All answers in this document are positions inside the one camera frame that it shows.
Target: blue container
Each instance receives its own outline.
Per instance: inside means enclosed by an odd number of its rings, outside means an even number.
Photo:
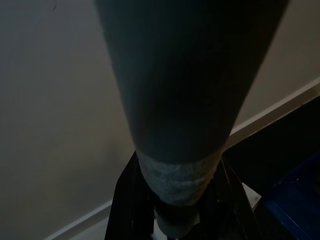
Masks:
[[[275,184],[262,201],[299,240],[320,240],[320,152]]]

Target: blue object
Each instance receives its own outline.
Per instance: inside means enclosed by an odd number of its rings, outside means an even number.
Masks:
[[[320,240],[320,152],[296,167],[263,197],[298,240]]]

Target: beige wall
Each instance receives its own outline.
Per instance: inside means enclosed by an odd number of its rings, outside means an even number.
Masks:
[[[235,127],[320,77],[319,11],[319,0],[291,1]]]
[[[0,2],[0,239],[109,201],[134,147],[92,0]],[[237,124],[320,76],[320,1],[294,0]]]

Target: wall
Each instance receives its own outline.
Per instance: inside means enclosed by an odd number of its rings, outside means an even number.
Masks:
[[[289,6],[236,126],[320,76],[319,9]],[[112,199],[134,147],[101,29],[93,0],[0,3],[0,239],[44,239]]]
[[[318,0],[290,2],[235,128],[320,83],[319,9]]]

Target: black stand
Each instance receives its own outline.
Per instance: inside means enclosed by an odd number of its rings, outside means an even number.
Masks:
[[[133,154],[116,184],[105,240],[152,240],[154,199]],[[225,160],[197,207],[200,223],[181,240],[261,239],[243,186]]]

